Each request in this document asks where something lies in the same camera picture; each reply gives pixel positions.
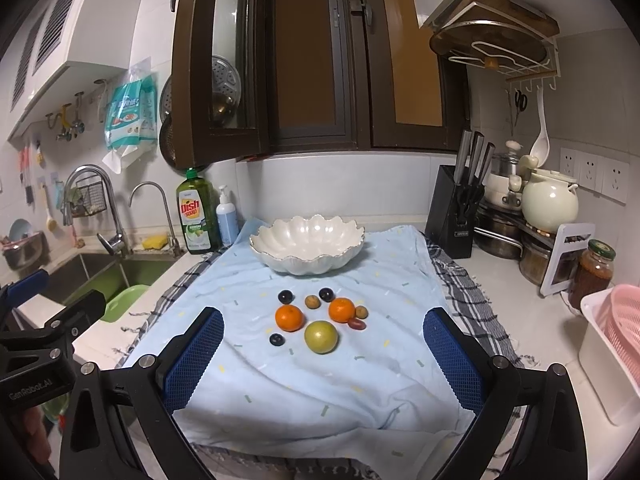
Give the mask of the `blue pump soap bottle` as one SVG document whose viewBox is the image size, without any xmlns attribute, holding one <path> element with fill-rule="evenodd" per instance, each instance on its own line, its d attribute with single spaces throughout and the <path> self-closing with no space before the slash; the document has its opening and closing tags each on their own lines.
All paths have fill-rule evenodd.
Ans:
<svg viewBox="0 0 640 480">
<path fill-rule="evenodd" d="M 232 202 L 228 188 L 225 185 L 221 185 L 219 188 L 219 204 L 216 206 L 216 216 L 222 244 L 224 247 L 229 247 L 238 237 L 240 228 L 235 204 Z"/>
</svg>

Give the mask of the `white tablet stand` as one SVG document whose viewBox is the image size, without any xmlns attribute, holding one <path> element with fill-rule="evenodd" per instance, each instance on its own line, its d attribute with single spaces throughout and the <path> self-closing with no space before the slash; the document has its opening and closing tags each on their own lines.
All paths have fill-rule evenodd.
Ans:
<svg viewBox="0 0 640 480">
<path fill-rule="evenodd" d="M 543 297 L 567 290 L 580 254 L 596 232 L 593 223 L 564 223 L 556 231 L 539 293 Z"/>
</svg>

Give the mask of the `white wall sockets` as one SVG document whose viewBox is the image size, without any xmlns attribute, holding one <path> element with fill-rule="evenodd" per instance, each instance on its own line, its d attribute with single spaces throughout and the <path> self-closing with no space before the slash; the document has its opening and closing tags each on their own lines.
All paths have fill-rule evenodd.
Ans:
<svg viewBox="0 0 640 480">
<path fill-rule="evenodd" d="M 561 148 L 560 171 L 577 180 L 585 190 L 626 204 L 630 166 L 628 162 Z"/>
</svg>

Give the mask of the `dark grape bottom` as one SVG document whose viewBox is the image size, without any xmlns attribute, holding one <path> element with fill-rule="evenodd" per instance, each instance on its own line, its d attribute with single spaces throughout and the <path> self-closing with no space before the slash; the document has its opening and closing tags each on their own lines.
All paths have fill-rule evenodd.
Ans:
<svg viewBox="0 0 640 480">
<path fill-rule="evenodd" d="M 275 347 L 281 347 L 285 344 L 285 338 L 278 333 L 273 333 L 269 337 L 269 342 Z"/>
</svg>

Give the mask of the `black scissors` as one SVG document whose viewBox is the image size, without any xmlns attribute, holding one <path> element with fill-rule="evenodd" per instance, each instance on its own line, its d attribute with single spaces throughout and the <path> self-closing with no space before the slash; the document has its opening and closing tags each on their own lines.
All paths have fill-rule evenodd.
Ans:
<svg viewBox="0 0 640 480">
<path fill-rule="evenodd" d="M 515 119 L 513 122 L 514 127 L 518 125 L 518 120 L 520 119 L 520 115 L 526 111 L 528 107 L 528 96 L 526 93 L 521 92 L 521 90 L 516 90 L 514 92 L 514 110 L 515 110 Z"/>
</svg>

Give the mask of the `dark grape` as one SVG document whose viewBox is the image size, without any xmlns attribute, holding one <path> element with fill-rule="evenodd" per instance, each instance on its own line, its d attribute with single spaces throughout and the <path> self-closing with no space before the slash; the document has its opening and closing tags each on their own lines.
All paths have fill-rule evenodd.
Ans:
<svg viewBox="0 0 640 480">
<path fill-rule="evenodd" d="M 269 342 L 275 347 L 281 347 L 285 344 L 285 338 L 278 333 L 273 333 L 269 337 Z"/>
<path fill-rule="evenodd" d="M 281 301 L 281 304 L 292 304 L 294 295 L 290 290 L 285 289 L 279 292 L 278 299 Z"/>
<path fill-rule="evenodd" d="M 319 297 L 325 302 L 331 302 L 335 297 L 334 291 L 329 287 L 323 287 L 319 290 Z"/>
</svg>

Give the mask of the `tall chrome faucet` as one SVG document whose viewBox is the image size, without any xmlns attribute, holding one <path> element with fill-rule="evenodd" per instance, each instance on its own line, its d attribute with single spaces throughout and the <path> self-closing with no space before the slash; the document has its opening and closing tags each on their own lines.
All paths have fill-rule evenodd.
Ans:
<svg viewBox="0 0 640 480">
<path fill-rule="evenodd" d="M 111 256 L 126 257 L 130 250 L 115 204 L 110 177 L 101 167 L 93 164 L 75 168 L 63 188 L 64 226 L 72 226 L 73 218 L 92 217 L 107 210 L 111 211 L 115 234 L 106 238 L 98 233 L 96 237 Z"/>
</svg>

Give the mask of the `green round fruit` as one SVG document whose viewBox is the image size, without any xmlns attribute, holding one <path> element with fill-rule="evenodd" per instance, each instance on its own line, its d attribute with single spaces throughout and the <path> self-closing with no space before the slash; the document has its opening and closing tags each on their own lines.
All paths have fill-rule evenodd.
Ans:
<svg viewBox="0 0 640 480">
<path fill-rule="evenodd" d="M 311 322 L 304 333 L 308 349 L 317 354 L 332 352 L 338 344 L 338 333 L 334 325 L 326 321 Z"/>
</svg>

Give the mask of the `black knife block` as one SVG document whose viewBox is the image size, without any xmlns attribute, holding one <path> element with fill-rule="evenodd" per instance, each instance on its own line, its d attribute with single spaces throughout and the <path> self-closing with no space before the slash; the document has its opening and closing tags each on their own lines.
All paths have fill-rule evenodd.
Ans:
<svg viewBox="0 0 640 480">
<path fill-rule="evenodd" d="M 456 162 L 439 167 L 425 235 L 451 259 L 472 255 L 476 213 L 495 148 L 483 133 L 465 130 Z"/>
</svg>

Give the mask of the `red jujube date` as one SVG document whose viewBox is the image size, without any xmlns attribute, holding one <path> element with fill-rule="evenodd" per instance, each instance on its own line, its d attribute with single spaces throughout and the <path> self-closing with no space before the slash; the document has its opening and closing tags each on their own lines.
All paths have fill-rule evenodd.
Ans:
<svg viewBox="0 0 640 480">
<path fill-rule="evenodd" d="M 363 320 L 361 318 L 351 318 L 347 322 L 347 325 L 352 330 L 365 330 L 367 328 L 367 324 L 365 322 L 363 322 Z"/>
</svg>

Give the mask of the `dark wooden window frame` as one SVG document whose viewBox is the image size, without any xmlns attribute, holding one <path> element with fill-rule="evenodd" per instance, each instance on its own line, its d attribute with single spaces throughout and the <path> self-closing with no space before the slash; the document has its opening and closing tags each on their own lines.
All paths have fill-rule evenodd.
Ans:
<svg viewBox="0 0 640 480">
<path fill-rule="evenodd" d="M 295 152 L 453 152 L 469 125 L 465 69 L 430 47 L 416 0 L 169 0 L 177 169 Z M 238 71 L 232 121 L 212 123 L 212 56 Z"/>
</svg>

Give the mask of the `brown longan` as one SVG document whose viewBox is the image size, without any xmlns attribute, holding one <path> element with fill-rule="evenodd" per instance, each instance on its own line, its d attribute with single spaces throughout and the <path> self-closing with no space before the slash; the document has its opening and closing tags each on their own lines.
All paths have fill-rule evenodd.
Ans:
<svg viewBox="0 0 640 480">
<path fill-rule="evenodd" d="M 309 295 L 305 298 L 305 306 L 308 309 L 314 310 L 314 309 L 318 309 L 318 307 L 320 307 L 320 299 L 317 296 L 314 295 Z"/>
<path fill-rule="evenodd" d="M 355 314 L 357 318 L 361 318 L 362 320 L 364 320 L 368 317 L 369 311 L 365 306 L 358 306 L 355 309 Z"/>
</svg>

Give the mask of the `steel sink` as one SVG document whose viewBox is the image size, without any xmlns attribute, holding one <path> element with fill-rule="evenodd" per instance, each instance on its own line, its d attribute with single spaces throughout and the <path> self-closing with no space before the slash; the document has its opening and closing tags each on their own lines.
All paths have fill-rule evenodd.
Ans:
<svg viewBox="0 0 640 480">
<path fill-rule="evenodd" d="M 98 290 L 110 301 L 130 286 L 151 286 L 176 261 L 166 255 L 133 255 L 123 259 L 84 252 L 54 270 L 41 295 L 67 307 L 90 290 Z"/>
</svg>

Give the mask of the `metal strainer lid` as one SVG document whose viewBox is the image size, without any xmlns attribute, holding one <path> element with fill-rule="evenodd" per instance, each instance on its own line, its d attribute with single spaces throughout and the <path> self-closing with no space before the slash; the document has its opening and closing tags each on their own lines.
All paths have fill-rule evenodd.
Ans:
<svg viewBox="0 0 640 480">
<path fill-rule="evenodd" d="M 240 74 L 219 55 L 212 56 L 212 123 L 225 127 L 235 115 L 242 96 Z"/>
</svg>

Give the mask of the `orange tangerine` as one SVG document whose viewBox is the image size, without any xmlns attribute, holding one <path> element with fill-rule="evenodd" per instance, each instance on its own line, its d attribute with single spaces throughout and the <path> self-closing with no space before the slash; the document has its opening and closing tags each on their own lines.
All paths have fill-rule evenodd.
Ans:
<svg viewBox="0 0 640 480">
<path fill-rule="evenodd" d="M 288 333 L 296 332 L 305 325 L 305 315 L 298 307 L 284 304 L 274 314 L 277 326 Z"/>
<path fill-rule="evenodd" d="M 356 316 L 356 307 L 352 300 L 340 297 L 330 302 L 328 312 L 332 321 L 348 323 Z"/>
</svg>

